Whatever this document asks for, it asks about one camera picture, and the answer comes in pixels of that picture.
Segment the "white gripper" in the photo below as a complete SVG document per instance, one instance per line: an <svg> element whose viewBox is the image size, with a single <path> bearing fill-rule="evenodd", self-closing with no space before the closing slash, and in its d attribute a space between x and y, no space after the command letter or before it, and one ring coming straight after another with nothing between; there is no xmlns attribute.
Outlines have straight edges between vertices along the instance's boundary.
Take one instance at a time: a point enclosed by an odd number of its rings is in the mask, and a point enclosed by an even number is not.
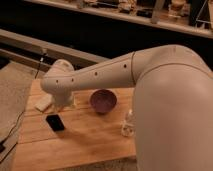
<svg viewBox="0 0 213 171"><path fill-rule="evenodd" d="M63 108L74 104L74 95L72 92L54 94L53 103L56 107Z"/></svg>

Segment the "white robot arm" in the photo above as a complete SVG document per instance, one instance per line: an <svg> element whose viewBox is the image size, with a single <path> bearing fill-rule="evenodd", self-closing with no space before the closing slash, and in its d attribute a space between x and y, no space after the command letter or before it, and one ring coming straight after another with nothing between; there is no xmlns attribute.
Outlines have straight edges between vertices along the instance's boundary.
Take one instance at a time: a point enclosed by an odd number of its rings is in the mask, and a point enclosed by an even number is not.
<svg viewBox="0 0 213 171"><path fill-rule="evenodd" d="M59 105L76 90L134 89L140 171L213 171L213 71L193 50L164 45L75 71L56 61L41 81Z"/></svg>

